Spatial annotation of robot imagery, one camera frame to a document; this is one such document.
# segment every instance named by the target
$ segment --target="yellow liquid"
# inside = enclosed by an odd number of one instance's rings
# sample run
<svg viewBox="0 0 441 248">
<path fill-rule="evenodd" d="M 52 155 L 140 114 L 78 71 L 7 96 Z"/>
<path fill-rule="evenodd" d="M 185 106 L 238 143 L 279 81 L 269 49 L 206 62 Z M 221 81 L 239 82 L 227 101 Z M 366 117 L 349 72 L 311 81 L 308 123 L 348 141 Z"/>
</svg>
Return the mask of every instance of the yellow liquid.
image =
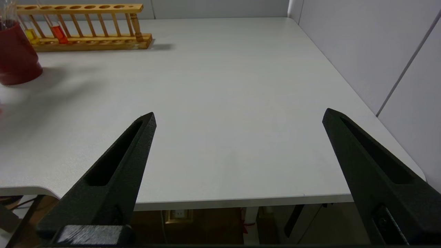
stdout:
<svg viewBox="0 0 441 248">
<path fill-rule="evenodd" d="M 28 37 L 31 44 L 36 45 L 40 42 L 40 39 L 38 38 L 37 34 L 35 34 L 35 31 L 32 28 L 26 29 L 25 34 Z"/>
</svg>

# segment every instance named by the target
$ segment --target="floor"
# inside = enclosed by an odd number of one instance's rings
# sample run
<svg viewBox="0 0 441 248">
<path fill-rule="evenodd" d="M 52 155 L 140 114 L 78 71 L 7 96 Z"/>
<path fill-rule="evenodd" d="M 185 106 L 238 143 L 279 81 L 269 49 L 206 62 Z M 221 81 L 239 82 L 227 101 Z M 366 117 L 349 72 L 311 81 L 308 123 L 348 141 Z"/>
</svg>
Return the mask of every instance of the floor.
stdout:
<svg viewBox="0 0 441 248">
<path fill-rule="evenodd" d="M 8 247 L 27 248 L 40 244 L 35 233 L 38 221 L 56 205 L 57 199 L 45 196 Z M 261 208 L 257 219 L 260 244 L 369 244 L 353 203 L 306 205 L 290 237 L 283 227 L 294 206 Z M 134 212 L 131 226 L 136 244 L 243 244 L 240 208 L 194 210 L 191 223 L 164 224 L 165 211 Z"/>
</svg>

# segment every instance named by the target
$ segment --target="orange liquid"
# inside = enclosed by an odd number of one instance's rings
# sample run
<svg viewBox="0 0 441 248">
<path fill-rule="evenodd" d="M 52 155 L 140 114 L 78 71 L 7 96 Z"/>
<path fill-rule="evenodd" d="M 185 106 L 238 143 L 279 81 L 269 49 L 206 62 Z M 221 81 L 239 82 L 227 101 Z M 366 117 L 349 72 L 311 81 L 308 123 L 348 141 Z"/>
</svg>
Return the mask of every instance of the orange liquid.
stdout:
<svg viewBox="0 0 441 248">
<path fill-rule="evenodd" d="M 67 40 L 66 35 L 64 34 L 63 29 L 59 25 L 52 26 L 52 31 L 55 33 L 56 38 L 60 44 L 67 44 L 69 41 Z"/>
</svg>

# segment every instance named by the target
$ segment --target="white wall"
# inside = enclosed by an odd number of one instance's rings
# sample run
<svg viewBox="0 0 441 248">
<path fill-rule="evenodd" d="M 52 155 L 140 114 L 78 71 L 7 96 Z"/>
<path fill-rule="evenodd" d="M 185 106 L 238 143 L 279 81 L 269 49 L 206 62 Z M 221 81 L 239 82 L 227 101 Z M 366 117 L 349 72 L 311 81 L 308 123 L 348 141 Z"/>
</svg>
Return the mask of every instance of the white wall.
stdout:
<svg viewBox="0 0 441 248">
<path fill-rule="evenodd" d="M 286 17 L 289 0 L 152 0 L 157 19 Z"/>
<path fill-rule="evenodd" d="M 299 25 L 376 114 L 440 8 L 440 0 L 304 0 Z"/>
<path fill-rule="evenodd" d="M 144 4 L 139 19 L 286 17 L 289 0 L 40 0 L 41 4 Z M 36 0 L 19 0 L 36 4 Z M 78 15 L 78 20 L 85 20 Z"/>
<path fill-rule="evenodd" d="M 293 19 L 297 24 L 302 13 L 303 0 L 290 0 L 288 6 L 288 17 Z"/>
<path fill-rule="evenodd" d="M 441 192 L 440 21 L 378 118 Z"/>
</svg>

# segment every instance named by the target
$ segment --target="wall seam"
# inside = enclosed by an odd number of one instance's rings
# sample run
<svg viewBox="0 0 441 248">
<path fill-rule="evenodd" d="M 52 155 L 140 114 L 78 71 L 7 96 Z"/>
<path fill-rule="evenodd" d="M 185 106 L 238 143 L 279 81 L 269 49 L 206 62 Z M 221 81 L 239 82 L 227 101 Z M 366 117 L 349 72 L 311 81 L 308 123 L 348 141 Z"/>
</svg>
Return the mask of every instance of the wall seam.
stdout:
<svg viewBox="0 0 441 248">
<path fill-rule="evenodd" d="M 390 90 L 389 94 L 387 95 L 386 99 L 384 100 L 383 104 L 381 105 L 380 109 L 378 110 L 377 114 L 375 115 L 376 117 L 378 117 L 380 115 L 380 113 L 382 112 L 382 110 L 386 106 L 386 103 L 389 101 L 389 99 L 392 96 L 393 92 L 395 91 L 396 87 L 400 83 L 401 79 L 404 77 L 404 74 L 406 74 L 407 70 L 409 69 L 409 67 L 412 64 L 413 60 L 415 59 L 415 57 L 417 56 L 417 54 L 421 50 L 422 46 L 426 42 L 426 40 L 429 37 L 430 33 L 432 33 L 432 30 L 434 29 L 434 27 L 438 23 L 438 20 L 440 19 L 440 17 L 441 17 L 441 10 L 438 12 L 438 15 L 435 17 L 435 20 L 432 22 L 432 25 L 430 25 L 428 31 L 426 32 L 426 34 L 422 38 L 421 42 L 419 43 L 417 49 L 412 54 L 412 57 L 409 59 L 409 61 L 407 62 L 406 66 L 404 67 L 403 71 L 401 72 L 400 76 L 398 77 L 397 81 L 393 85 L 392 89 Z"/>
<path fill-rule="evenodd" d="M 299 25 L 299 26 L 300 26 L 300 19 L 302 18 L 303 5 L 305 4 L 305 1 L 306 1 L 306 0 L 303 0 L 303 1 L 302 1 L 302 7 L 300 8 L 299 23 L 297 24 L 297 25 Z"/>
<path fill-rule="evenodd" d="M 156 20 L 155 8 L 153 8 L 153 0 L 150 0 L 150 4 L 152 5 L 153 19 Z"/>
</svg>

